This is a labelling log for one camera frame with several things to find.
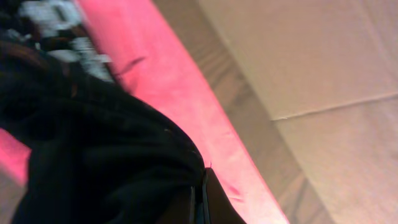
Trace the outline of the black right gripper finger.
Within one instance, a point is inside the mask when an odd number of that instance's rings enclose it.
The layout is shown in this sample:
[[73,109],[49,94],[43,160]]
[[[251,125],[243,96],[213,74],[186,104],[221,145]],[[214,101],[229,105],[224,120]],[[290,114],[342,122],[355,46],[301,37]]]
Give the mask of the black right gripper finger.
[[246,224],[212,168],[206,168],[200,184],[191,187],[189,208],[190,224]]

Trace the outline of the plain black t-shirt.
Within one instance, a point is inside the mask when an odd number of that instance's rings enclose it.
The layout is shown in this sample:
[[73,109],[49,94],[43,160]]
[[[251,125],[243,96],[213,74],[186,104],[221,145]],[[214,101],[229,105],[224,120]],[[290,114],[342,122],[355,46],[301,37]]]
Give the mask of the plain black t-shirt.
[[76,65],[1,42],[1,127],[30,148],[13,223],[194,223],[205,170],[171,120]]

